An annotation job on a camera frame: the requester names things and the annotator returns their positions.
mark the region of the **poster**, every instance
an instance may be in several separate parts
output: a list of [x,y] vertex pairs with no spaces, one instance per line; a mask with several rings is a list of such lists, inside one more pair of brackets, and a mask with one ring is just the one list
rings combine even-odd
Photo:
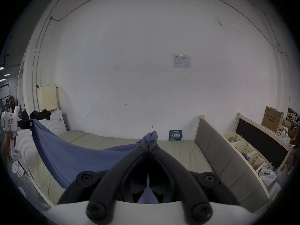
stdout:
[[169,141],[181,140],[182,130],[170,130],[169,132]]

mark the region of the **bed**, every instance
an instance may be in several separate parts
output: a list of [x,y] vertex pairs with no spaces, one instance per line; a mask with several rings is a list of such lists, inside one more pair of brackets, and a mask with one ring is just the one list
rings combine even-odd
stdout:
[[[67,132],[62,111],[54,111],[50,121],[42,120],[41,123],[63,140],[85,148],[106,149],[137,142],[137,140],[102,137],[77,130]],[[45,167],[30,133],[29,130],[20,131],[16,137],[16,149],[19,149],[22,154],[19,162],[41,196],[51,207],[54,207],[64,189]],[[241,206],[249,211],[255,212],[268,202],[268,192],[253,168],[236,148],[205,120],[204,115],[199,117],[194,141],[157,141],[157,143],[186,169],[198,173],[218,174],[237,197]]]

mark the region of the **mattress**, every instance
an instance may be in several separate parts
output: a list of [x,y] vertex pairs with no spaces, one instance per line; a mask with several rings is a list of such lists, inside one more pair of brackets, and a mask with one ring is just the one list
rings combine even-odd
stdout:
[[[71,130],[61,136],[61,139],[77,146],[91,149],[106,149],[119,145],[134,144],[138,140],[97,136],[82,131]],[[195,141],[157,141],[160,148],[177,159],[187,170],[203,173],[212,172],[212,168]],[[51,176],[39,154],[32,157],[28,163],[28,172],[35,185],[43,193],[45,200],[51,204],[58,203],[65,191]]]

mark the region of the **storage basket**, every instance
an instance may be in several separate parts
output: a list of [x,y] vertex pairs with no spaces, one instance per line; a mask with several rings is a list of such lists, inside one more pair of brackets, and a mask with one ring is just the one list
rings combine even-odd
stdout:
[[261,167],[263,164],[265,163],[265,160],[263,160],[262,158],[258,157],[257,160],[254,162],[253,164],[253,169],[257,170],[259,167]]
[[254,166],[256,160],[258,159],[258,154],[257,152],[253,151],[247,154],[248,157],[250,157],[249,163],[251,165],[251,167]]
[[263,168],[263,167],[269,167],[267,163],[263,163],[262,165],[260,165],[260,167],[258,169],[255,170],[255,172],[258,174],[259,171]]
[[234,140],[236,142],[239,142],[239,141],[244,141],[245,139],[243,139],[240,135],[238,135],[237,133],[225,133],[223,134],[223,136],[229,141],[230,138],[234,138]]
[[232,144],[240,153],[248,154],[254,151],[252,146],[247,141],[239,141]]

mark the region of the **shelf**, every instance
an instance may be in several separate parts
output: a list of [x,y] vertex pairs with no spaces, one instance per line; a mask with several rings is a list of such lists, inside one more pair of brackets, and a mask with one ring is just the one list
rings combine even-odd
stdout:
[[295,126],[298,126],[298,124],[297,123],[295,123],[294,121],[292,121],[291,119],[289,119],[288,117],[287,117],[287,120],[288,121],[290,121],[293,125],[295,125]]

